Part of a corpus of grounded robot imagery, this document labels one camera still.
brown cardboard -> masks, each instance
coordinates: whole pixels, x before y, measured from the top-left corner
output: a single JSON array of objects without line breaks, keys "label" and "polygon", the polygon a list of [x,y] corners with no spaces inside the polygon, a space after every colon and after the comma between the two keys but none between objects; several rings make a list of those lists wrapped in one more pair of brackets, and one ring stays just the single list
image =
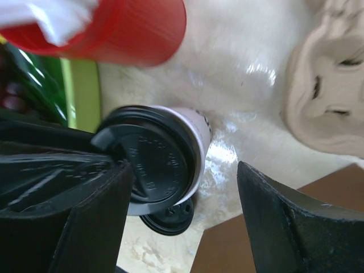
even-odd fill
[{"label": "brown cardboard", "polygon": [[[364,212],[364,170],[350,165],[299,189],[306,195]],[[204,231],[191,273],[255,273],[244,216]]]}]

disposable paper cup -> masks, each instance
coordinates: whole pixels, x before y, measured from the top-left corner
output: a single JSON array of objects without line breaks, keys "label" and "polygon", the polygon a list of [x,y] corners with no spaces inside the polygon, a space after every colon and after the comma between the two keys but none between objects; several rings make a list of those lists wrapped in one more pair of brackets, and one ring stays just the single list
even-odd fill
[{"label": "disposable paper cup", "polygon": [[201,164],[200,167],[195,170],[195,176],[190,188],[180,201],[176,203],[176,205],[179,205],[189,199],[198,190],[198,186],[200,185],[205,170],[206,154],[212,139],[211,126],[207,118],[195,109],[183,107],[168,108],[165,106],[152,107],[173,114],[174,117],[182,121],[191,130],[195,138],[194,140],[198,144],[199,151],[196,151],[196,156],[199,157]]}]

yellow object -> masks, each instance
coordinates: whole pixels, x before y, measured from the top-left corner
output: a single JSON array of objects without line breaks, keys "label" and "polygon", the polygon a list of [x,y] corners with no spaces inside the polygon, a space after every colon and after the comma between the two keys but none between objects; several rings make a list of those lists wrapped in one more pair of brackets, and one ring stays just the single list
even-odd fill
[{"label": "yellow object", "polygon": [[3,36],[0,35],[0,44],[5,44],[6,40]]},{"label": "yellow object", "polygon": [[68,127],[94,133],[101,122],[97,64],[85,60],[60,60]]}]

small black lid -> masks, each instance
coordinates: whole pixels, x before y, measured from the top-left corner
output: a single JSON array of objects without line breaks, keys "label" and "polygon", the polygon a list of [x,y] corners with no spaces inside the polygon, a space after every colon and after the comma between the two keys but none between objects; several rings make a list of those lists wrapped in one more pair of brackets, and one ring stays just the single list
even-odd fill
[{"label": "small black lid", "polygon": [[196,168],[192,139],[168,113],[127,106],[103,121],[92,144],[130,161],[135,182],[128,214],[140,216],[164,210],[186,194]]},{"label": "small black lid", "polygon": [[180,205],[175,205],[161,212],[140,216],[140,219],[153,231],[175,236],[184,233],[190,226],[195,208],[192,199],[187,199]]}]

